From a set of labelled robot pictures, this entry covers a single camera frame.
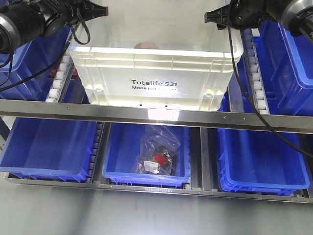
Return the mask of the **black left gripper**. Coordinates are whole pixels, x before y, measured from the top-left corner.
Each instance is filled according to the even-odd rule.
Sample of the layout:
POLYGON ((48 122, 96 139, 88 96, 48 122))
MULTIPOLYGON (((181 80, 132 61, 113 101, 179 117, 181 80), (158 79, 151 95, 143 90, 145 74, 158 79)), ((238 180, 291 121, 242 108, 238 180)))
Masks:
POLYGON ((90 0, 60 0, 62 11, 65 13, 68 23, 77 23, 78 13, 84 21, 89 21, 95 17, 106 17, 109 15, 107 6, 98 6, 90 0))

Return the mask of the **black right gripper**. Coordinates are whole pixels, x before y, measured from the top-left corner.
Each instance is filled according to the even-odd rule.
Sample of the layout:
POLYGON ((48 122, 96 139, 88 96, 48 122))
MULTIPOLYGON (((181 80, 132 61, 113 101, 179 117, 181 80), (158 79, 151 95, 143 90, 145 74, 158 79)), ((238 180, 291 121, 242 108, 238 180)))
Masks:
POLYGON ((266 19, 264 0, 232 0, 221 10, 206 12, 204 22, 220 24, 220 29, 227 26, 238 30, 258 28, 266 19))

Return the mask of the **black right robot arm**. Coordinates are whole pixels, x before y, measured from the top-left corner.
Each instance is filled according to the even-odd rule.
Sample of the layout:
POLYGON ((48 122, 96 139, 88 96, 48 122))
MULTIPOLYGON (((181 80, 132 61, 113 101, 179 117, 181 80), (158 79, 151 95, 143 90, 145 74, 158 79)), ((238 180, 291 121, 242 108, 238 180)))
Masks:
POLYGON ((218 29, 258 28, 267 20, 279 23, 293 37, 303 35, 313 40, 311 0, 232 0, 204 15, 204 22, 215 23, 218 29))

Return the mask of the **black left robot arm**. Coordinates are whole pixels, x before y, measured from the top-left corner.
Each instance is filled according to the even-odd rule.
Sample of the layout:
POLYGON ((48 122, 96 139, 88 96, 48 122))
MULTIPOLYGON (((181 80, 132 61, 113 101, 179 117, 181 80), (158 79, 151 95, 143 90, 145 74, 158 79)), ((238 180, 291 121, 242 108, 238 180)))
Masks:
POLYGON ((38 37, 45 39, 72 27, 109 15, 107 6, 90 0, 15 0, 0 8, 0 52, 8 54, 38 37))

